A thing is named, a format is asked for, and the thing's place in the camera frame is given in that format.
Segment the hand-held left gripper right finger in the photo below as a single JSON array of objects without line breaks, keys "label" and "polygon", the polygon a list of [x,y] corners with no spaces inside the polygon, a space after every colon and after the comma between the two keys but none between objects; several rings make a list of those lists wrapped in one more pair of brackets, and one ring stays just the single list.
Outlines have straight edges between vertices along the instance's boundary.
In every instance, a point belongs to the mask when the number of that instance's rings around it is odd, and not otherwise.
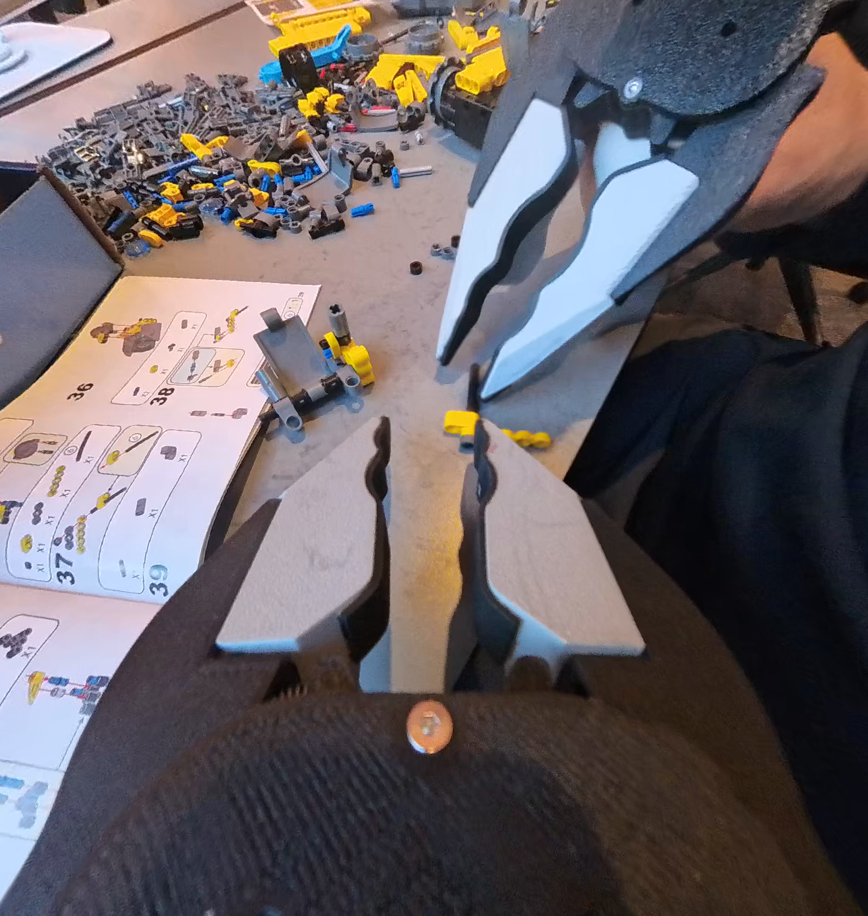
[{"label": "hand-held left gripper right finger", "polygon": [[458,683],[500,681],[522,658],[557,679],[575,658],[645,654],[579,497],[483,418],[461,521]]}]

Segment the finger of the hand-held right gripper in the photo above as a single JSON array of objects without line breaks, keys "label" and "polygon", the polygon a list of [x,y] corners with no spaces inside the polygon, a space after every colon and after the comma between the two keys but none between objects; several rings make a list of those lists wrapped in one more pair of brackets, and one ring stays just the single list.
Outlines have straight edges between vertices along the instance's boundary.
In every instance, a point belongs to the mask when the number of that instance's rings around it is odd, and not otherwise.
[{"label": "finger of the hand-held right gripper", "polygon": [[559,204],[576,171],[569,104],[503,96],[469,191],[440,324],[441,365],[456,355],[524,238]]},{"label": "finger of the hand-held right gripper", "polygon": [[607,178],[591,205],[580,248],[538,292],[527,323],[495,355],[481,398],[519,382],[605,314],[618,284],[700,183],[695,173],[663,156]]}]

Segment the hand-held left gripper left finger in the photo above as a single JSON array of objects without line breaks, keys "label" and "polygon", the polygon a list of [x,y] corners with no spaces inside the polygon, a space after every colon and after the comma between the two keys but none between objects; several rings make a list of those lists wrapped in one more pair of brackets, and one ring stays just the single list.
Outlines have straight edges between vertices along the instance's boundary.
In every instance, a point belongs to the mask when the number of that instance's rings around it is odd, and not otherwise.
[{"label": "hand-held left gripper left finger", "polygon": [[390,419],[372,417],[283,492],[217,649],[340,658],[359,673],[389,621],[390,455]]}]

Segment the black axle with yellow connector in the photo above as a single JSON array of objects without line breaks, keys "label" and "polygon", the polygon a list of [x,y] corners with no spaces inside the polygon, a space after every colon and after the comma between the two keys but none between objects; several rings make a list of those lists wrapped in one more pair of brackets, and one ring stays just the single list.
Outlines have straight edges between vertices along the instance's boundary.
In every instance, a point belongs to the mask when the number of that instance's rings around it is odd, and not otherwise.
[{"label": "black axle with yellow connector", "polygon": [[463,410],[450,410],[444,416],[443,430],[459,441],[462,453],[474,452],[475,430],[481,417],[481,367],[477,363],[470,366],[466,393],[466,406]]}]

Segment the person's right hand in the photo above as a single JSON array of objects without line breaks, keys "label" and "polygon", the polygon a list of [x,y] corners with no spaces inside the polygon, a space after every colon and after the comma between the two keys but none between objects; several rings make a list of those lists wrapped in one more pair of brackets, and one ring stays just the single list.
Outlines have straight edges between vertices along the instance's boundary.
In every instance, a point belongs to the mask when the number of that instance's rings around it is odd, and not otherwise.
[{"label": "person's right hand", "polygon": [[780,139],[732,230],[807,223],[868,178],[868,70],[837,33],[817,40],[807,62],[824,71],[824,82]]}]

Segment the yellow and black brick vehicle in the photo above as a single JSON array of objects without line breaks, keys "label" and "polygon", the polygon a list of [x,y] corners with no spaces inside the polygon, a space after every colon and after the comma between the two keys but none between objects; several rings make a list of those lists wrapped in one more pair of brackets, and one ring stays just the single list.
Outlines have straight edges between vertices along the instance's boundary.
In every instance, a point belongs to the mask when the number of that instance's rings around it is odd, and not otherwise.
[{"label": "yellow and black brick vehicle", "polygon": [[248,2],[275,29],[268,87],[300,92],[298,108],[327,131],[415,132],[426,117],[481,148],[509,79],[499,2],[393,2],[404,22],[373,31],[375,2]]}]

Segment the black office chair base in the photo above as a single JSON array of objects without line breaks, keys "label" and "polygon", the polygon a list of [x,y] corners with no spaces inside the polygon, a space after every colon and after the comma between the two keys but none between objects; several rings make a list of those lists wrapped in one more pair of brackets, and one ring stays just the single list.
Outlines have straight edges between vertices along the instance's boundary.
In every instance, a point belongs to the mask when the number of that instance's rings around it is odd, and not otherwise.
[{"label": "black office chair base", "polygon": [[744,262],[748,270],[759,270],[769,260],[778,264],[796,320],[809,344],[825,346],[813,269],[826,269],[858,280],[851,291],[868,287],[868,258],[847,258],[837,251],[819,255],[811,245],[793,241],[793,230],[759,234],[726,233],[716,242],[718,253],[669,281],[666,291],[676,291],[701,281],[731,264]]}]

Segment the grey and yellow brick assembly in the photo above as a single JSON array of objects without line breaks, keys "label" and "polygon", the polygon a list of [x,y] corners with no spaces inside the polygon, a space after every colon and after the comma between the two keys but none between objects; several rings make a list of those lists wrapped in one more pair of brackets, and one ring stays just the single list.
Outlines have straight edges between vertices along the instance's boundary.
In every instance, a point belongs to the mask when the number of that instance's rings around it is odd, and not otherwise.
[{"label": "grey and yellow brick assembly", "polygon": [[330,331],[315,339],[298,314],[261,313],[265,328],[254,340],[264,361],[256,379],[286,434],[301,433],[311,414],[342,396],[362,399],[375,383],[370,353],[353,337],[344,307],[331,304],[328,317]]}]

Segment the person's black clothing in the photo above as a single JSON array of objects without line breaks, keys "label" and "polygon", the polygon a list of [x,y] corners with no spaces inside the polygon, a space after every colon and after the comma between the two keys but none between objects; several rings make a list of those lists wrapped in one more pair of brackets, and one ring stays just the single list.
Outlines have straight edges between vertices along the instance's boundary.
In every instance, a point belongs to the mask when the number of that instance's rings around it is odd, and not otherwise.
[{"label": "person's black clothing", "polygon": [[714,625],[868,913],[868,321],[816,347],[749,329],[630,359],[567,482]]}]

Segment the open instruction booklet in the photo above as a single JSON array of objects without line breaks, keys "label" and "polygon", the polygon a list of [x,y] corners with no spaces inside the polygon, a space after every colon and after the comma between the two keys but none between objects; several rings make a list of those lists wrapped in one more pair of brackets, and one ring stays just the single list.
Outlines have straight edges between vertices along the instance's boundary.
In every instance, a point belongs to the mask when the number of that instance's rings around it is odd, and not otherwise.
[{"label": "open instruction booklet", "polygon": [[266,406],[262,312],[320,285],[128,277],[0,411],[0,902],[156,610],[198,569]]}]

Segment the pile of small building bricks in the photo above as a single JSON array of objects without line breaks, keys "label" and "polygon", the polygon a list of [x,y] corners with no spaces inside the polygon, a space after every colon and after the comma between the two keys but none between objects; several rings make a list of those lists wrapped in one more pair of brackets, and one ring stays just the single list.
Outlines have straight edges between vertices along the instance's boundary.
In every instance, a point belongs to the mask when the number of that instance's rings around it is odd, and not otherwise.
[{"label": "pile of small building bricks", "polygon": [[421,127],[327,131],[286,84],[191,73],[183,90],[147,82],[128,100],[76,118],[38,158],[88,210],[118,253],[141,258],[199,238],[207,220],[274,240],[345,230],[357,185],[400,187],[396,151]]}]

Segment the grey cardboard box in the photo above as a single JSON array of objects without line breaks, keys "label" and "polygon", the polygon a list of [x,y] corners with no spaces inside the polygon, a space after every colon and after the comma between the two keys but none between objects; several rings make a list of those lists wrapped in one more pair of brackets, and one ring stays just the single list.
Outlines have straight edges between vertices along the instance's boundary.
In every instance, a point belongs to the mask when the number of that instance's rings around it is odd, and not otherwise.
[{"label": "grey cardboard box", "polygon": [[0,162],[0,410],[52,364],[124,271],[47,167]]}]

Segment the white tray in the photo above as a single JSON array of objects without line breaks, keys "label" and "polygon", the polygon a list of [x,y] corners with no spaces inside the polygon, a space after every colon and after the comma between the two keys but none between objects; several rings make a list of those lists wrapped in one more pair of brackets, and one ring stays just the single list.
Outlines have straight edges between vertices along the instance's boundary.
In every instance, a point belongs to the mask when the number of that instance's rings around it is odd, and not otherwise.
[{"label": "white tray", "polygon": [[111,43],[103,29],[33,21],[0,26],[0,102]]}]

